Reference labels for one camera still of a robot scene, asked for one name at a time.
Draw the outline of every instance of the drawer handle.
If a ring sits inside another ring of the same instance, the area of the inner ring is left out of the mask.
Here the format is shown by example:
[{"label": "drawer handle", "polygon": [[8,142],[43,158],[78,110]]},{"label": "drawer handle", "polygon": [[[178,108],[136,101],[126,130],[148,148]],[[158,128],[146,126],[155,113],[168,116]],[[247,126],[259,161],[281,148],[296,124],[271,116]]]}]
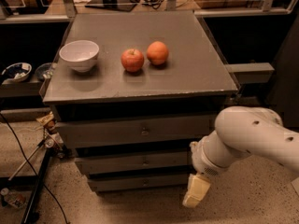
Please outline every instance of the drawer handle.
[{"label": "drawer handle", "polygon": [[142,128],[142,132],[141,132],[142,136],[148,136],[149,134],[150,134],[149,130],[147,130],[146,128]]}]

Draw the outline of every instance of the red apple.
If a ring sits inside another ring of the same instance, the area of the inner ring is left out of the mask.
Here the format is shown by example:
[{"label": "red apple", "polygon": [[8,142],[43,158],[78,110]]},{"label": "red apple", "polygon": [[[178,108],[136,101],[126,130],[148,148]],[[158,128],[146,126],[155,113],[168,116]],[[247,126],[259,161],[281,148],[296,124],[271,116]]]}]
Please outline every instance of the red apple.
[{"label": "red apple", "polygon": [[121,55],[121,64],[128,72],[140,70],[144,63],[144,56],[139,49],[127,49]]}]

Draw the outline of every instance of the apple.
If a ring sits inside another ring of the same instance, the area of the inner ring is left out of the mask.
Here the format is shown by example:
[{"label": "apple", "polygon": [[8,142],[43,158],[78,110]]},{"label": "apple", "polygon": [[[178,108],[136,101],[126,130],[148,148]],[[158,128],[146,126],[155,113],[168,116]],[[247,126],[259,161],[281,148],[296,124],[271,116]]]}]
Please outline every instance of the apple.
[{"label": "apple", "polygon": [[128,72],[137,72],[144,63],[144,56],[139,49],[127,49],[121,55],[121,64]]},{"label": "apple", "polygon": [[168,55],[168,47],[161,41],[151,43],[147,49],[147,58],[154,65],[161,65],[165,63]]}]

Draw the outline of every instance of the bowl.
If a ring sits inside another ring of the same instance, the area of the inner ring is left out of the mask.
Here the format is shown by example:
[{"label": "bowl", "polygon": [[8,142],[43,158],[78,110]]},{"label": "bowl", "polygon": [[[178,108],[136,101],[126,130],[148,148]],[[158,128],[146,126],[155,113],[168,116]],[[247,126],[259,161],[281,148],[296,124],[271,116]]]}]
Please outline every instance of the bowl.
[{"label": "bowl", "polygon": [[22,82],[29,77],[31,70],[32,66],[29,63],[14,63],[2,72],[2,76],[13,82]]},{"label": "bowl", "polygon": [[43,63],[37,67],[35,75],[39,81],[44,81],[52,77],[54,70],[52,63]]},{"label": "bowl", "polygon": [[78,40],[65,44],[59,51],[60,58],[71,69],[86,73],[97,63],[99,46],[89,40]]}]

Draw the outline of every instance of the white bowl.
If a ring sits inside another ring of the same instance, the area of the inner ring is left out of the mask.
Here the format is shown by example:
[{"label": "white bowl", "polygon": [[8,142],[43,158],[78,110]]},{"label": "white bowl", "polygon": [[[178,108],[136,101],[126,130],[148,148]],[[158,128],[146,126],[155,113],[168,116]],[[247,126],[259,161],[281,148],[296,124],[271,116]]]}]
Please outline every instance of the white bowl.
[{"label": "white bowl", "polygon": [[65,44],[59,51],[59,56],[71,69],[85,73],[97,63],[99,46],[88,40],[78,40]]},{"label": "white bowl", "polygon": [[29,63],[14,63],[8,66],[2,75],[6,74],[7,80],[13,82],[22,82],[29,77],[32,66]]}]

